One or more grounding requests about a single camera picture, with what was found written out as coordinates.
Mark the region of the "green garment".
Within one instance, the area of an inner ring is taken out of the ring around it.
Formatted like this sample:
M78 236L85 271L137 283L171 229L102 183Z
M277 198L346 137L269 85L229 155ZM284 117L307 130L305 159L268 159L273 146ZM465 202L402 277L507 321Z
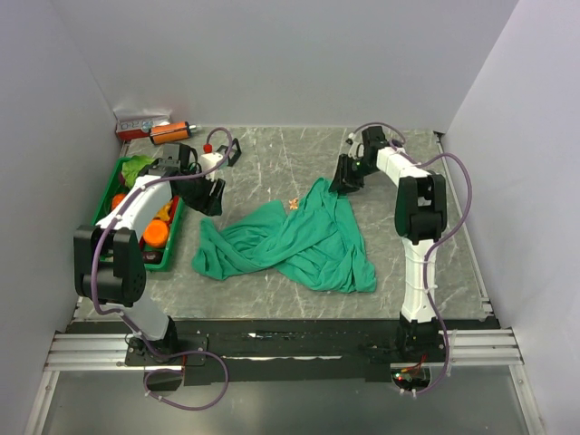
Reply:
M377 286L351 203L325 178L295 210L273 200L222 230L202 219L192 268L220 281L274 268L318 292L372 293Z

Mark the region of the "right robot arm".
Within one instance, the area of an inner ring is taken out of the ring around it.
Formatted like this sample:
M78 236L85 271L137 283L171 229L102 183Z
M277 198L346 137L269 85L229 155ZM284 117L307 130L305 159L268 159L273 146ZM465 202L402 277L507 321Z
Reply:
M377 172L397 188L394 226L405 255L405 294L394 344L398 355L416 361L442 344L432 304L437 242L448 224L445 178L412 158L405 139L389 139L386 123L366 123L351 132L349 150L339 156L330 190L339 195L364 187Z

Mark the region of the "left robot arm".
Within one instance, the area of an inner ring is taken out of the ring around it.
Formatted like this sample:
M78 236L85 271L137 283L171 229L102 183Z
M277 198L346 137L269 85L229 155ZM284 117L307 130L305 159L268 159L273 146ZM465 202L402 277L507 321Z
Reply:
M92 226L80 226L73 237L74 285L100 315L116 314L147 354L160 364L179 353L176 326L146 295L146 268L140 240L170 200L180 198L206 216L221 212L225 188L215 176L227 163L227 152L198 155L183 143L165 145L163 154L141 168L121 203Z

